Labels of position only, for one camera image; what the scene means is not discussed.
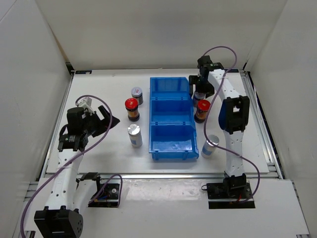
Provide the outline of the grey-lid dark jar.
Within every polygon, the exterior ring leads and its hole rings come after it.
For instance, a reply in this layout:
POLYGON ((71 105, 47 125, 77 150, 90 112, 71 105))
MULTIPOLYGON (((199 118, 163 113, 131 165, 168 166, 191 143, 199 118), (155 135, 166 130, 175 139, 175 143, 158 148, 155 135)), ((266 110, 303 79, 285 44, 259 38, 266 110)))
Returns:
POLYGON ((140 87, 133 87, 131 89, 131 96, 137 100, 138 105, 143 103, 143 91, 140 87))
POLYGON ((205 98, 205 93, 199 93, 197 91, 193 94, 193 106, 196 107, 198 105, 198 102, 200 100, 203 100, 205 98))

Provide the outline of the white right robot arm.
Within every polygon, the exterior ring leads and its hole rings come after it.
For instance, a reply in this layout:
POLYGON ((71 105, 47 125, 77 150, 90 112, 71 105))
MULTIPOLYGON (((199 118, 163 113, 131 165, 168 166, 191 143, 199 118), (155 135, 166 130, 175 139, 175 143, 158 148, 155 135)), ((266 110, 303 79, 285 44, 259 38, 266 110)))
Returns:
POLYGON ((200 93, 210 96, 218 93, 222 101, 218 123, 226 143, 226 167, 223 194, 234 198, 246 187, 243 167, 242 140, 249 120, 250 99, 238 93, 228 78, 221 63, 204 59, 198 63, 199 74, 189 76, 190 87, 196 86, 200 93))

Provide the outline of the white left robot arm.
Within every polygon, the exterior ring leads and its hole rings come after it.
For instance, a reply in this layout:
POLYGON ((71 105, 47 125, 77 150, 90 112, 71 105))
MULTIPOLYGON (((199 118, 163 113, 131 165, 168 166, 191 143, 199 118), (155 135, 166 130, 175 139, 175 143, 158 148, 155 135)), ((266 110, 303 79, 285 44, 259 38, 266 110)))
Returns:
POLYGON ((84 225, 83 209, 91 197, 103 195, 104 186, 97 174, 89 179, 77 179, 89 137, 105 135, 120 122, 104 106, 98 109, 103 119, 86 104, 67 111, 67 124, 59 132, 57 171, 50 178, 53 182, 51 193, 44 209, 34 215, 34 222, 45 238, 80 237, 84 225))

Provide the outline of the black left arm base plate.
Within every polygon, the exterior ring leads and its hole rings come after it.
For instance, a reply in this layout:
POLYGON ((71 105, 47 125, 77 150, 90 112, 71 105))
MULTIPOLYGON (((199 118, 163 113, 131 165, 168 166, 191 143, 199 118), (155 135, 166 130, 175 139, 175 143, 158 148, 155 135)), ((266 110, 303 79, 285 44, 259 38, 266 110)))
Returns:
POLYGON ((122 185, 123 178, 119 174, 112 175, 105 183, 100 182, 88 207, 118 208, 121 203, 122 185))

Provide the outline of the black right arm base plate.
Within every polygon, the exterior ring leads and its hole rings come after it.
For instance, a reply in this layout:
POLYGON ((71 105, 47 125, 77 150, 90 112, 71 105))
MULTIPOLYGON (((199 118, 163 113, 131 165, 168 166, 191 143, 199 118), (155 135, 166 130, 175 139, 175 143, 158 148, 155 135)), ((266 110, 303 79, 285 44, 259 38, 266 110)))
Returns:
POLYGON ((207 192, 209 209, 255 209, 249 182, 231 195, 226 193, 223 183, 207 183, 201 190, 207 192))

